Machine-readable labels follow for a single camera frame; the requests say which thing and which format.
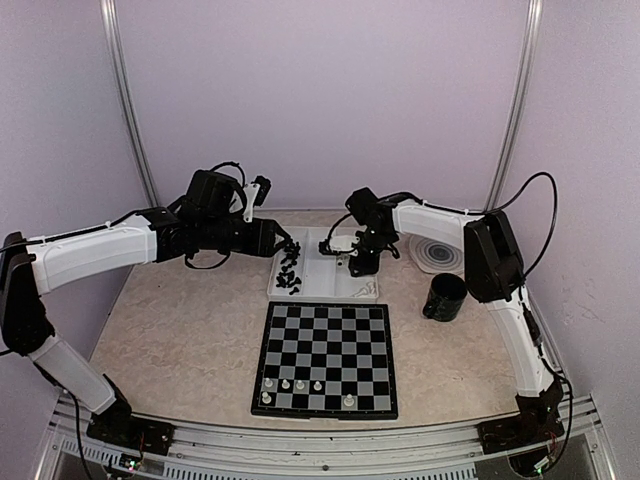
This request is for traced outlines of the black and silver chessboard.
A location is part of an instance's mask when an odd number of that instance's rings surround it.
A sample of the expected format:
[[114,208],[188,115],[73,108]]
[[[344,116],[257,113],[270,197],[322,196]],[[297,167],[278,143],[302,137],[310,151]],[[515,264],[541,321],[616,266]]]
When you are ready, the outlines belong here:
[[[264,380],[274,382],[272,388]],[[282,380],[290,382],[283,389]],[[296,389],[302,380],[303,390]],[[320,381],[323,388],[315,391]],[[262,395],[268,392],[270,404]],[[344,398],[355,403],[347,407]],[[399,416],[385,304],[270,302],[252,395],[254,416],[394,421]]]

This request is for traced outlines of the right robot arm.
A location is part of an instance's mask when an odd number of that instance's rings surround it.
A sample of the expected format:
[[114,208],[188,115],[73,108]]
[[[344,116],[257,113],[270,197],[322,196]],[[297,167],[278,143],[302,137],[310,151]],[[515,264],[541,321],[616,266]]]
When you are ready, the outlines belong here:
[[562,434],[558,407],[563,388],[545,357],[525,286],[524,260],[506,214],[431,206],[408,192],[378,197],[367,187],[353,192],[345,206],[361,227],[347,249],[354,277],[377,273],[381,253],[394,251],[402,234],[462,251],[467,291],[490,312],[516,374],[519,412],[511,419],[512,436],[531,444],[542,434]]

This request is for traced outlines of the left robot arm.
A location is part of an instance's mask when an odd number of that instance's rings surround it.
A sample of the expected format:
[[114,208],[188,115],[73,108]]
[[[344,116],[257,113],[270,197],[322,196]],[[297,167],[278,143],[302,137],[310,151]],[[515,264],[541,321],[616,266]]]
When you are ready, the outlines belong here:
[[96,226],[50,236],[8,234],[1,244],[1,340],[5,354],[27,358],[48,380],[72,394],[121,445],[140,424],[114,381],[90,365],[48,317],[45,297],[58,290],[108,291],[83,300],[83,313],[106,313],[134,266],[182,259],[194,269],[204,251],[223,261],[239,254],[271,258],[290,240],[275,220],[255,211],[272,188],[261,175],[249,181],[221,166],[197,170],[185,194],[168,206],[136,209]]

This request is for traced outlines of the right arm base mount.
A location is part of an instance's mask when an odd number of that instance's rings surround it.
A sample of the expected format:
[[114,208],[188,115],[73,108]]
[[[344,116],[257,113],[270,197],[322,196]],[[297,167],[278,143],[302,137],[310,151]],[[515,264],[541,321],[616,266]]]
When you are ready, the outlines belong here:
[[526,426],[519,418],[509,417],[482,422],[477,432],[483,453],[489,455],[549,441],[553,435],[561,437],[565,429],[559,421]]

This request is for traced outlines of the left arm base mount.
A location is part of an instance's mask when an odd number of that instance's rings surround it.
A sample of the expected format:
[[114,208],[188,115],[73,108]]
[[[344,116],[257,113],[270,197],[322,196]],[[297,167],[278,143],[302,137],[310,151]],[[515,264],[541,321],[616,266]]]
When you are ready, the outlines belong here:
[[94,416],[87,428],[91,439],[161,456],[168,455],[174,432],[175,426],[171,423],[136,416],[114,421]]

